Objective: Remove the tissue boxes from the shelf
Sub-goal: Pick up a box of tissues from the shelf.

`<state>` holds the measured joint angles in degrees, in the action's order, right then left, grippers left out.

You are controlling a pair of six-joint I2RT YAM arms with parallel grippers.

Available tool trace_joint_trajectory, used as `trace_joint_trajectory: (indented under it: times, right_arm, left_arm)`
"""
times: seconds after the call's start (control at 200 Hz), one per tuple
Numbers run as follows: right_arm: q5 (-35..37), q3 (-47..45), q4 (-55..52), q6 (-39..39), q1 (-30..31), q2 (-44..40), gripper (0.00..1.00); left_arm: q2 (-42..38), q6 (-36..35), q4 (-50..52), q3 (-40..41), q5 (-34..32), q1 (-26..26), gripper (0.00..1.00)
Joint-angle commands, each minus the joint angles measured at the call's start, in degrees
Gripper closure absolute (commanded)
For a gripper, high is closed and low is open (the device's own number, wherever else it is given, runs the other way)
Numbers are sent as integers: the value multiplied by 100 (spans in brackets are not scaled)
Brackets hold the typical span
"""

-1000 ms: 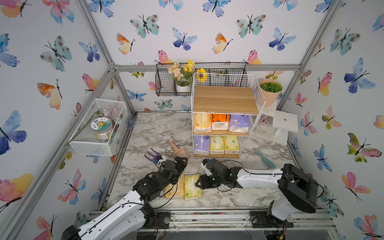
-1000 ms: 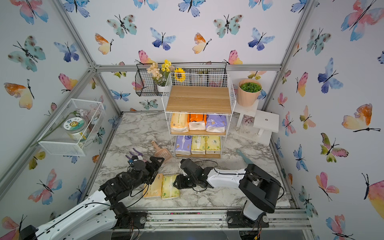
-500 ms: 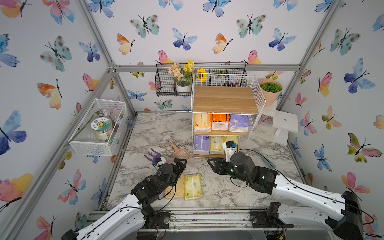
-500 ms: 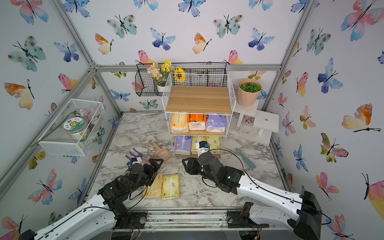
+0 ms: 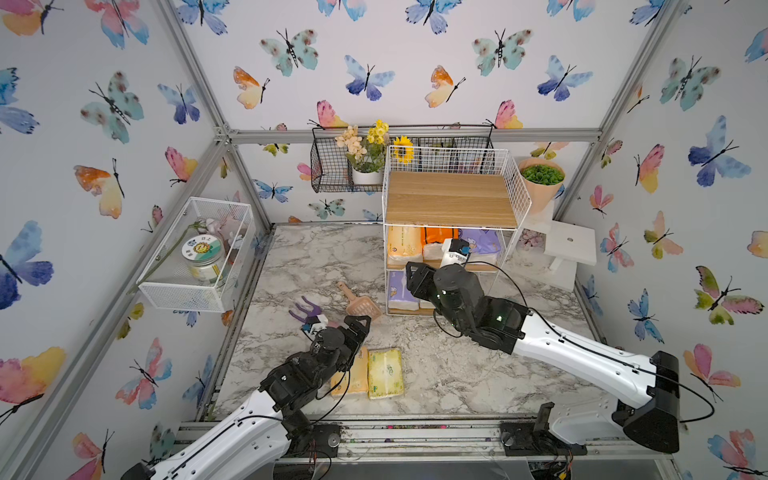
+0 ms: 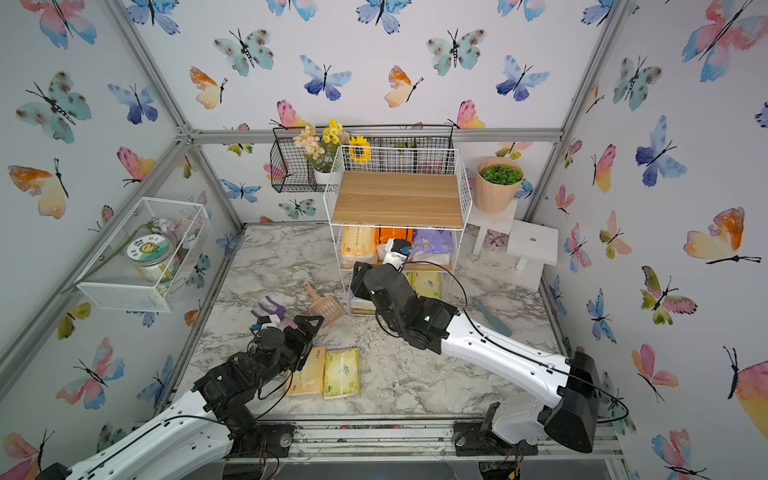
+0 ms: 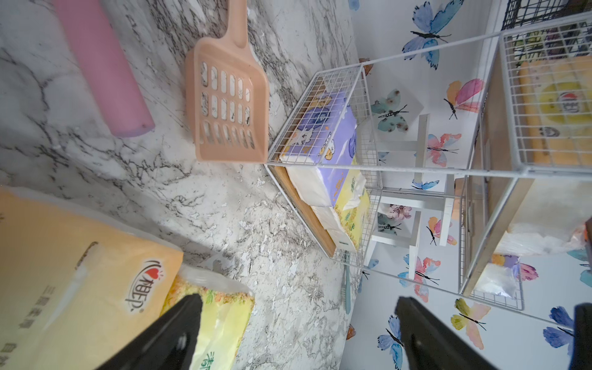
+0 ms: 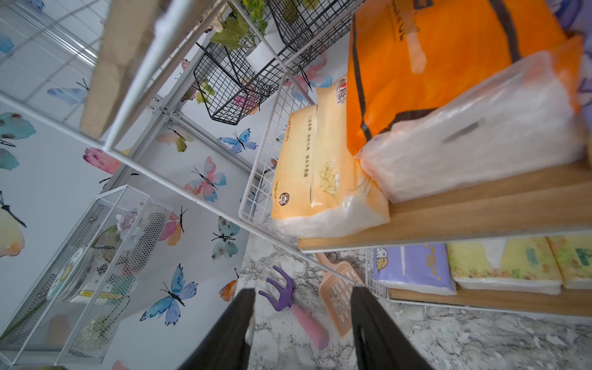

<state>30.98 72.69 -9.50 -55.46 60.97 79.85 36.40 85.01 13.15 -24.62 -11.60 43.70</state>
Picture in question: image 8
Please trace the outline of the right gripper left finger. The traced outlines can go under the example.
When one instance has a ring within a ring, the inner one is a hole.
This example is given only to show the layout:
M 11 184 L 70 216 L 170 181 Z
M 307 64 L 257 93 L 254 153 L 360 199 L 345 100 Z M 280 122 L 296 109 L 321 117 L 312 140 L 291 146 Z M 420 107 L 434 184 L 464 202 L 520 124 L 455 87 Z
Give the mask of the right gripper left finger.
M 254 316 L 254 305 L 253 288 L 239 291 L 179 369 L 247 369 L 251 345 L 246 337 Z

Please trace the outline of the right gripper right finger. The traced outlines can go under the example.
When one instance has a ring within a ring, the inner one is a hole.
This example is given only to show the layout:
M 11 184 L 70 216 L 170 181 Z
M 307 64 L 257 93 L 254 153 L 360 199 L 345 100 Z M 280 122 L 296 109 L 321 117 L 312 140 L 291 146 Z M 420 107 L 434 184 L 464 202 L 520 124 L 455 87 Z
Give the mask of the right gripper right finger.
M 351 323 L 358 368 L 432 368 L 366 287 L 353 288 Z

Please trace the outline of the yellow tissue pack shelf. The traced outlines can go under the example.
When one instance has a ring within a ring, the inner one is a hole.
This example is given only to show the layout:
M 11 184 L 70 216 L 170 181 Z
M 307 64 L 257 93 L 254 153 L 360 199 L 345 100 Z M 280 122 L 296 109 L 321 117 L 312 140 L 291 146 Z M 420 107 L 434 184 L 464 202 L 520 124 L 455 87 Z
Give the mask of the yellow tissue pack shelf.
M 345 237 L 390 222 L 388 198 L 347 148 L 347 89 L 343 76 L 289 117 L 272 187 L 282 234 Z

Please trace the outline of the orange tissue pack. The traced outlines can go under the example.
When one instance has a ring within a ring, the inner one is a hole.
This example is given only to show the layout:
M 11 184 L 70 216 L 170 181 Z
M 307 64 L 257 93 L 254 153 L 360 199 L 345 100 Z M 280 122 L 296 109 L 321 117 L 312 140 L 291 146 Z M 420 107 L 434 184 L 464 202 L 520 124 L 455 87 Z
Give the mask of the orange tissue pack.
M 393 203 L 575 162 L 583 52 L 543 1 L 366 1 L 348 149 Z

